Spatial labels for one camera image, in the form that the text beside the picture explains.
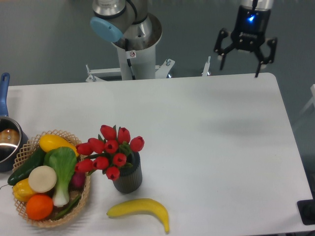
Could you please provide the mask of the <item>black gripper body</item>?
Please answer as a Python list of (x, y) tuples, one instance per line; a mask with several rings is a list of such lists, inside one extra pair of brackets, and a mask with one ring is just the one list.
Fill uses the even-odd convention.
[(274, 54), (274, 39), (265, 38), (272, 0), (242, 0), (234, 30), (230, 34), (232, 49), (261, 54), (260, 46), (266, 43)]

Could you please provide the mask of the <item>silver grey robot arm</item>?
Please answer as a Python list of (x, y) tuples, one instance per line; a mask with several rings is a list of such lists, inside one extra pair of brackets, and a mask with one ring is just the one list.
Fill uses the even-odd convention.
[[(262, 66), (274, 62), (277, 38), (265, 37), (272, 6), (271, 0), (240, 2), (234, 30), (222, 28), (214, 46), (221, 68), (234, 49), (255, 54), (256, 75)], [(123, 80), (169, 77), (175, 62), (167, 59), (161, 66), (156, 65), (156, 45), (162, 28), (158, 18), (148, 12), (146, 0), (94, 0), (92, 8), (90, 26), (116, 47)]]

